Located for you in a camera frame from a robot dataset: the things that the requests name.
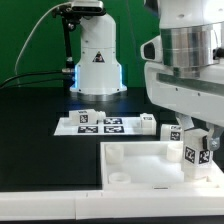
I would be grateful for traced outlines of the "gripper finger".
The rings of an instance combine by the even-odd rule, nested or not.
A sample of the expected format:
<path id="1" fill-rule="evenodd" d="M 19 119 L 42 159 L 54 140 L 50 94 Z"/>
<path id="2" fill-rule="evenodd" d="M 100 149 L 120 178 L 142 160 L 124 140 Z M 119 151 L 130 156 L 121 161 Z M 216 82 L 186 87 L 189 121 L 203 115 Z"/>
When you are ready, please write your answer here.
<path id="1" fill-rule="evenodd" d="M 181 126 L 183 131 L 190 130 L 194 127 L 194 123 L 192 118 L 188 115 L 184 115 L 182 113 L 176 112 L 175 113 L 176 119 L 178 124 Z"/>
<path id="2" fill-rule="evenodd" d="M 220 148 L 221 135 L 224 133 L 224 127 L 207 123 L 207 145 L 210 151 L 216 151 Z"/>

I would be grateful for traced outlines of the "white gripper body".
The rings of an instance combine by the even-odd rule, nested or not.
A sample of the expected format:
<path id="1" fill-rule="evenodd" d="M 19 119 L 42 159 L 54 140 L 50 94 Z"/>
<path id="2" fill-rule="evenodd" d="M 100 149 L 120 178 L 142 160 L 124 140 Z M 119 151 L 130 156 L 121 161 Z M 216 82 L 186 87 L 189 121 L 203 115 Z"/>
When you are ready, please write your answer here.
<path id="1" fill-rule="evenodd" d="M 181 79 L 162 63 L 160 36 L 142 44 L 140 52 L 153 104 L 224 127 L 224 59 L 201 69 L 199 79 Z"/>

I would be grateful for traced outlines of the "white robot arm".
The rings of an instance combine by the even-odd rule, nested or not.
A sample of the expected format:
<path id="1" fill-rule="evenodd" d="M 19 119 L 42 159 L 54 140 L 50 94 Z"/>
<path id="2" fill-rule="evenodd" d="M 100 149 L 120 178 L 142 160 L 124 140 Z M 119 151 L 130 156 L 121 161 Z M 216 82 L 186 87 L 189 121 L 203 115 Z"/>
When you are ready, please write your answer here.
<path id="1" fill-rule="evenodd" d="M 176 113 L 186 131 L 207 123 L 203 147 L 215 151 L 224 133 L 224 0 L 144 0 L 159 18 L 159 35 L 140 47 L 147 95 Z M 115 22 L 100 0 L 72 0 L 81 17 L 81 59 L 75 66 L 84 96 L 122 92 L 116 61 Z"/>

